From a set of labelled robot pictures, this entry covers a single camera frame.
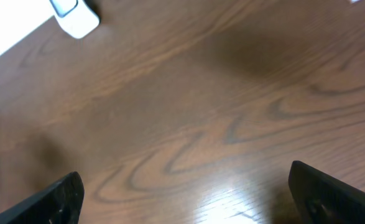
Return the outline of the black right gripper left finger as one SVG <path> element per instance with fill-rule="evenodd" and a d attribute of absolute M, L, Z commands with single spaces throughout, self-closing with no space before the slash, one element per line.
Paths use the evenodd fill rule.
<path fill-rule="evenodd" d="M 0 213 L 0 224 L 77 224 L 84 194 L 79 173 L 71 172 Z"/>

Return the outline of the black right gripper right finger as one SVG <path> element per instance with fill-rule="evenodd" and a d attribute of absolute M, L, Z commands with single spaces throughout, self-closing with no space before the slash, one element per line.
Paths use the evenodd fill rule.
<path fill-rule="evenodd" d="M 365 192 L 302 161 L 293 161 L 289 189 L 304 223 L 365 223 Z"/>

